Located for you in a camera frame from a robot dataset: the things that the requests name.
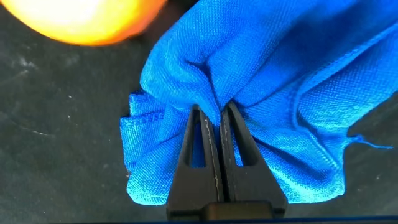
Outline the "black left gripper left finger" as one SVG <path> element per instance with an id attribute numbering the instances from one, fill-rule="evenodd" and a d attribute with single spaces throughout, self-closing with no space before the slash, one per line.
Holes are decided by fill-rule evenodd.
<path id="1" fill-rule="evenodd" d="M 205 164 L 193 168 L 195 130 L 200 125 Z M 205 208 L 224 200 L 213 125 L 198 105 L 191 108 L 174 179 L 166 203 L 168 220 L 206 220 Z"/>

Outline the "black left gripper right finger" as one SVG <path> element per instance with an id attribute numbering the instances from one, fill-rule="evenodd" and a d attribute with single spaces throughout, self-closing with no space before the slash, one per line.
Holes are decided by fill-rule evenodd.
<path id="1" fill-rule="evenodd" d="M 222 112 L 220 137 L 224 199 L 263 206 L 270 217 L 283 217 L 287 198 L 232 101 Z"/>

